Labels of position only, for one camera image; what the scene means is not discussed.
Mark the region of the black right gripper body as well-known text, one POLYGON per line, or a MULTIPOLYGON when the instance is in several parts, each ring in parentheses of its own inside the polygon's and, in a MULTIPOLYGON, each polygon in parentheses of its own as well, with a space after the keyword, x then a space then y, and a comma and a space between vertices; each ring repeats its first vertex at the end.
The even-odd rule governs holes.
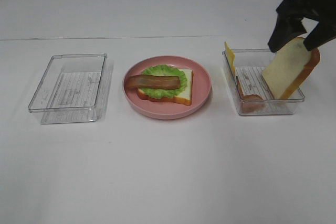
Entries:
POLYGON ((335 0, 283 0, 276 12, 280 18, 308 18, 335 27, 335 0))

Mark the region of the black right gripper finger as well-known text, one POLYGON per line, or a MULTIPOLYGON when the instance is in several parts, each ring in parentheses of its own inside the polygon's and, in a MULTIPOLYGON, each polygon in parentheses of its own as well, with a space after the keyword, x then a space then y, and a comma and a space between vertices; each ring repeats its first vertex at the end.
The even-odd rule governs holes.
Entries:
POLYGON ((276 25, 268 41, 270 51, 277 52, 289 41, 306 33, 302 20, 303 18, 278 15, 276 25))
POLYGON ((335 25, 318 22, 312 32, 304 39, 304 46, 312 51, 325 43, 335 39, 335 25))

